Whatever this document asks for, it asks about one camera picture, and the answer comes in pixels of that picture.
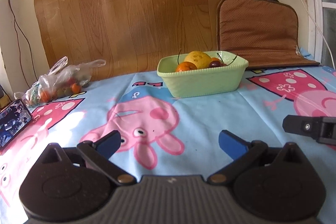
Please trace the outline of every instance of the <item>white cable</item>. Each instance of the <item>white cable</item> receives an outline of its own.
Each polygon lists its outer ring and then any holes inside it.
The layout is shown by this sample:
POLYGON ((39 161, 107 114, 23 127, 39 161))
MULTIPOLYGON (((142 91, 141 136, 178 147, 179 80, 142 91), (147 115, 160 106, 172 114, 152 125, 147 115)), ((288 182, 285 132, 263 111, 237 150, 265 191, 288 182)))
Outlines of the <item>white cable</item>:
POLYGON ((330 53, 331 62, 332 62, 332 64, 333 64, 334 70, 336 70, 336 68, 335 68, 335 63, 334 63, 334 57, 333 57, 333 54, 331 53, 331 49, 330 49, 330 47, 329 47, 329 45, 328 45, 328 43, 327 43, 326 38, 324 37, 324 35, 323 35, 321 29, 318 27, 317 23, 315 22, 315 20, 313 19, 313 17, 312 17, 311 14, 309 13, 309 11, 308 11, 308 9, 306 8, 306 5, 304 4, 303 0, 301 0, 301 2, 302 2, 303 7, 305 8, 307 14, 308 14, 309 17, 311 18, 311 20, 314 22, 314 24, 315 24, 317 30, 318 30, 319 33, 322 35, 323 41, 324 41, 325 45, 327 46, 328 51, 329 51, 329 53, 330 53))

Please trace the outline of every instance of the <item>cherry tomato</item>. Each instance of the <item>cherry tomato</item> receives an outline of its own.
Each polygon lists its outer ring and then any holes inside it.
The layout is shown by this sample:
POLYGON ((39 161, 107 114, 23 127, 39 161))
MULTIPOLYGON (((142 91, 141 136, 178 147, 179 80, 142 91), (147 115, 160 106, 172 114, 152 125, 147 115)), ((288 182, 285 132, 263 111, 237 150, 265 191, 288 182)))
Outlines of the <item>cherry tomato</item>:
POLYGON ((50 94, 46 90, 41 91, 40 94, 40 101, 43 103, 49 103, 50 102, 50 94))
POLYGON ((74 94, 78 94, 78 93, 81 92, 82 87, 81 87, 80 85, 78 85, 78 84, 73 84, 73 85, 71 86, 71 90, 72 90, 72 92, 73 92, 74 94))

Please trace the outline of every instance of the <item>cherry stem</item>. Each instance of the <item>cherry stem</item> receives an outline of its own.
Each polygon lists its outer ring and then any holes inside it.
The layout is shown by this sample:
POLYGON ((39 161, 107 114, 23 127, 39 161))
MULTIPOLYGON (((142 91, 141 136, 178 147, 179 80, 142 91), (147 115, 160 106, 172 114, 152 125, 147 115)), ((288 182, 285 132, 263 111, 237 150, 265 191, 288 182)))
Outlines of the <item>cherry stem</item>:
POLYGON ((223 61, 223 59, 222 59, 222 57, 220 56, 219 53, 217 53, 217 56, 219 57, 220 60, 222 60, 222 63, 224 64, 224 61, 223 61))
POLYGON ((232 62, 227 64, 226 66, 231 65, 234 62, 234 60, 236 60, 237 57, 238 57, 238 54, 236 54, 236 56, 235 56, 235 58, 233 58, 232 62))
POLYGON ((180 49, 180 51, 178 52, 178 56, 177 56, 177 63, 178 63, 178 64, 180 64, 180 63, 179 63, 179 58, 180 58, 181 51, 182 51, 182 49, 180 49))

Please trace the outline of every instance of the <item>lemon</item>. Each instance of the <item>lemon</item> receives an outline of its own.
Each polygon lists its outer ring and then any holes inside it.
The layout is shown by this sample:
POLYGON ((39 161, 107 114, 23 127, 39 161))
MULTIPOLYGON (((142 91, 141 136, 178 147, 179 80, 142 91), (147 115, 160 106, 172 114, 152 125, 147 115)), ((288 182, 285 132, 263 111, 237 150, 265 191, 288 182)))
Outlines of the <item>lemon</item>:
POLYGON ((184 61, 195 64, 197 69, 206 69, 212 60, 211 57, 204 52, 193 51, 185 57, 184 61))

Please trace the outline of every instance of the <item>brown seat cushion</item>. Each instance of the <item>brown seat cushion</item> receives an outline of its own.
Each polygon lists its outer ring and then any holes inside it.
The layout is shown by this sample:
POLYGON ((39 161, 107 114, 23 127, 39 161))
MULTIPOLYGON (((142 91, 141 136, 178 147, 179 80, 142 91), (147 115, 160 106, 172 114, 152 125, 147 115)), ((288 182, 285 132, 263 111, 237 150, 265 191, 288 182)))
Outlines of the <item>brown seat cushion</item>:
POLYGON ((319 65, 296 53, 298 17, 270 0, 222 0, 217 40, 222 51, 245 58, 249 69, 319 65))

